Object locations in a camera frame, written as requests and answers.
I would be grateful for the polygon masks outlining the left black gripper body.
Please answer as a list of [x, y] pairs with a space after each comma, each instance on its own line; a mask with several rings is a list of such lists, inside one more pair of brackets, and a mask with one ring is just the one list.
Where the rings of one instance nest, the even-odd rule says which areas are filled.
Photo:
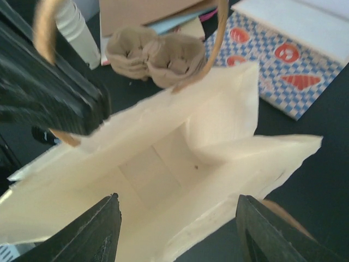
[[76, 70], [56, 52], [57, 9], [37, 5], [29, 25], [1, 6], [1, 121], [48, 129], [78, 147], [110, 117], [111, 99], [86, 64]]

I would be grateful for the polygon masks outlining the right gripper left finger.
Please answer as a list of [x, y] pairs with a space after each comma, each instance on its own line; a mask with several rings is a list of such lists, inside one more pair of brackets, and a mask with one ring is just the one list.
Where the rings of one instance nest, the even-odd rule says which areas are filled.
[[113, 193], [16, 261], [115, 261], [121, 222]]

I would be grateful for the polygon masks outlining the cream paper bag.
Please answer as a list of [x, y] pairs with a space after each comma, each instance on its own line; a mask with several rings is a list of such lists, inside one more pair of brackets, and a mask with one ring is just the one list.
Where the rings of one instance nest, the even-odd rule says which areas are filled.
[[264, 198], [318, 151], [320, 136], [255, 135], [259, 65], [213, 66], [227, 13], [220, 1], [200, 73], [15, 173], [1, 196], [1, 244], [38, 246], [116, 193], [115, 261], [174, 261], [232, 220], [241, 194]]

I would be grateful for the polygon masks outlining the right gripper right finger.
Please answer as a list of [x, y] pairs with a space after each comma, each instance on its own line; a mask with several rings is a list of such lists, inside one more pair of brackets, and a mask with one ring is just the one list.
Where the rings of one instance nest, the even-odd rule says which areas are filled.
[[348, 261], [250, 195], [239, 196], [236, 223], [244, 261]]

